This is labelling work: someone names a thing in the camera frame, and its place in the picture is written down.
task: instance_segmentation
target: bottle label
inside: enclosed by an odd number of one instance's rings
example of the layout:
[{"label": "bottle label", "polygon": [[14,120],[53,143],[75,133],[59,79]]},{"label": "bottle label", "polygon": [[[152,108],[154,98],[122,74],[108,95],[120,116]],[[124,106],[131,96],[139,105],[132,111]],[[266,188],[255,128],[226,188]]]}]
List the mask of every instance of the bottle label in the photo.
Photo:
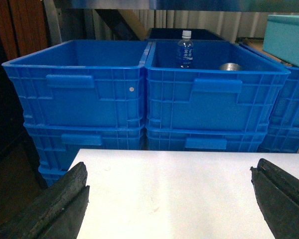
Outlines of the bottle label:
[{"label": "bottle label", "polygon": [[193,61],[193,46],[184,47],[178,46],[177,47],[177,58],[176,61],[179,65],[190,65]]}]

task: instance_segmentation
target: white table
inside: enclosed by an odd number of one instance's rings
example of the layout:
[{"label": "white table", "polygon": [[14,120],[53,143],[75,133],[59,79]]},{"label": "white table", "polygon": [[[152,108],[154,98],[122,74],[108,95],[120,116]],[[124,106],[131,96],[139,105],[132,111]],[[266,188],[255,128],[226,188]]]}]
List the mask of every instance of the white table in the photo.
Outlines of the white table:
[{"label": "white table", "polygon": [[81,149],[90,185],[79,239],[274,239],[251,166],[299,179],[299,154]]}]

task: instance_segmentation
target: stacked crate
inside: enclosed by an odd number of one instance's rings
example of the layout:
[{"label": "stacked crate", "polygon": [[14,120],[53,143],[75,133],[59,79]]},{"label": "stacked crate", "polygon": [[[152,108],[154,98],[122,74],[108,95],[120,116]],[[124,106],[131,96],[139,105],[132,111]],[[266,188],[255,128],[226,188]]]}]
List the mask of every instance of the stacked crate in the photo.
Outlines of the stacked crate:
[{"label": "stacked crate", "polygon": [[270,115],[268,134],[260,145],[260,152],[296,153],[299,150],[299,67],[288,66],[242,45],[249,51],[260,55],[277,65],[281,65],[291,73],[279,92],[275,106]]},{"label": "stacked crate", "polygon": [[226,41],[195,41],[193,65],[181,69],[176,48],[153,42],[147,59],[148,148],[256,152],[290,72]]},{"label": "stacked crate", "polygon": [[144,148],[150,45],[74,40],[3,63],[48,185],[80,148]]}]

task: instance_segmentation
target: plastic water bottle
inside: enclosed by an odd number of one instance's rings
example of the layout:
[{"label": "plastic water bottle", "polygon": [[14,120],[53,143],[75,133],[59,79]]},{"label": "plastic water bottle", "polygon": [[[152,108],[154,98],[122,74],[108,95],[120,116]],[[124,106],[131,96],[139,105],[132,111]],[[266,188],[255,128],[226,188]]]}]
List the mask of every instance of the plastic water bottle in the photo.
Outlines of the plastic water bottle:
[{"label": "plastic water bottle", "polygon": [[189,68],[193,61],[193,47],[194,44],[190,40],[191,31],[183,30],[182,40],[177,45],[176,62],[178,67]]}]

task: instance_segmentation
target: metal shelf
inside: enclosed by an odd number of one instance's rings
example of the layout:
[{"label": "metal shelf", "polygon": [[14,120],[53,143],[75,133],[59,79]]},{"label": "metal shelf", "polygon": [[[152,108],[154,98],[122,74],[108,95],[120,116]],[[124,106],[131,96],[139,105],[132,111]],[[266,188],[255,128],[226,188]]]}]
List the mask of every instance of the metal shelf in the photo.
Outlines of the metal shelf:
[{"label": "metal shelf", "polygon": [[299,12],[299,0],[54,0],[56,8]]}]

